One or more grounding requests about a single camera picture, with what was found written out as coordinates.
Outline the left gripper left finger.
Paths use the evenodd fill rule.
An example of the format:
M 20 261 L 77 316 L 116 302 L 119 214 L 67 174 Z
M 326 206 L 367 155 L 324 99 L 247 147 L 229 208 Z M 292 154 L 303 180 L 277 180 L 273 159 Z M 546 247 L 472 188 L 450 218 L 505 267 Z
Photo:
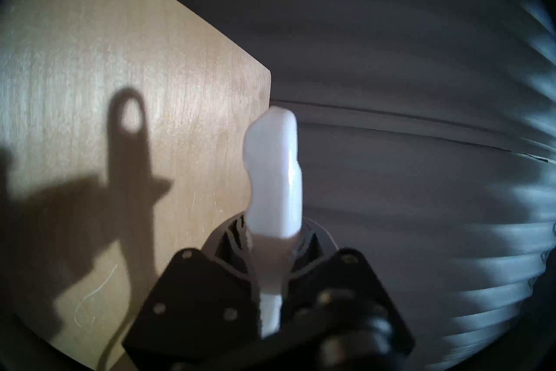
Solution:
M 137 370 L 194 368 L 260 339 L 247 228 L 235 215 L 202 248 L 178 250 L 122 346 Z

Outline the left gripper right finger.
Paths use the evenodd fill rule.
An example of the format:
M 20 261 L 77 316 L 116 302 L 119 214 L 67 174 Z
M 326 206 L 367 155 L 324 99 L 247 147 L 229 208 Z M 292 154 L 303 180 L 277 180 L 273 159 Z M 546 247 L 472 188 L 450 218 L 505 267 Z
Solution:
M 285 282 L 279 370 L 403 370 L 415 340 L 366 257 L 304 218 Z

